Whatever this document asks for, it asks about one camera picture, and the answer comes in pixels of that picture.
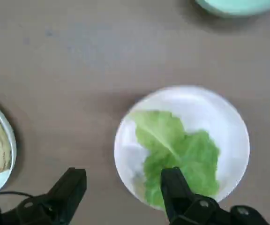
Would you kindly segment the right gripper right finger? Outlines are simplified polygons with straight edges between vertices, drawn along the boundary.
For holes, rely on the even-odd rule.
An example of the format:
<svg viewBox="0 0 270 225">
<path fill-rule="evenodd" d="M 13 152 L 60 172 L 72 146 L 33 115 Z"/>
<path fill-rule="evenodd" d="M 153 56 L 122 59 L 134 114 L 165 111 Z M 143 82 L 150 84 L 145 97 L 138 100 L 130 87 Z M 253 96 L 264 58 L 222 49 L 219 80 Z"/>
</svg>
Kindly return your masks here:
<svg viewBox="0 0 270 225">
<path fill-rule="evenodd" d="M 193 193 L 178 167 L 161 171 L 161 192 L 171 225 L 269 224 L 252 207 L 236 205 L 225 211 L 214 199 Z"/>
</svg>

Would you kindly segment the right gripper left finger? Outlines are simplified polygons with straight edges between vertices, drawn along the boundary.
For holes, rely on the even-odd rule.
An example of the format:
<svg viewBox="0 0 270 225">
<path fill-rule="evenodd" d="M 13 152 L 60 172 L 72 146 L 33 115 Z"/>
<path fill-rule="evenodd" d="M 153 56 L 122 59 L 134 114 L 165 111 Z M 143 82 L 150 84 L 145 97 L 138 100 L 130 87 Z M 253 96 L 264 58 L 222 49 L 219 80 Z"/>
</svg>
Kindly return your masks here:
<svg viewBox="0 0 270 225">
<path fill-rule="evenodd" d="M 68 225 L 86 190 L 86 170 L 70 167 L 45 194 L 34 196 L 16 191 L 0 192 L 0 195 L 25 197 L 7 212 L 0 209 L 0 225 Z"/>
</svg>

